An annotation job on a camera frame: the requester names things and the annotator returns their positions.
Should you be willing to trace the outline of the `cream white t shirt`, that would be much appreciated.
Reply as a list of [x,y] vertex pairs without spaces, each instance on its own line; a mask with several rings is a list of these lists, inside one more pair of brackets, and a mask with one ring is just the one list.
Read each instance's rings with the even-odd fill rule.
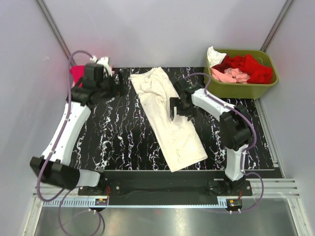
[[178,98],[168,75],[161,67],[129,79],[154,131],[162,154],[171,172],[208,158],[191,121],[186,117],[170,118],[170,98]]

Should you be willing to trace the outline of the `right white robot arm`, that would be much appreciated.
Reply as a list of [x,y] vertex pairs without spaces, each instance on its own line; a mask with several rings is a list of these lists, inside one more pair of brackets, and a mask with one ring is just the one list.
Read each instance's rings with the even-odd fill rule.
[[189,85],[185,80],[173,84],[178,97],[170,97],[170,118],[196,117],[197,108],[212,115],[220,123],[220,139],[227,150],[222,187],[234,195],[245,182],[245,155],[254,130],[250,128],[248,112],[243,105],[232,105],[212,95],[200,84]]

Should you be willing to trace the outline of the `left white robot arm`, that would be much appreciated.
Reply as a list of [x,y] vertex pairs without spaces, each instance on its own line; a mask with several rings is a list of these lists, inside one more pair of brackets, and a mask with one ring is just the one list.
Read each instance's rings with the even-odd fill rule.
[[116,82],[108,57],[93,56],[91,62],[84,65],[83,75],[68,93],[63,116],[49,145],[40,157],[31,158],[30,167],[40,183],[67,190],[86,186],[97,195],[106,190],[100,172],[76,169],[70,162],[77,138],[92,109],[102,100],[124,94],[123,77],[119,74],[118,78]]

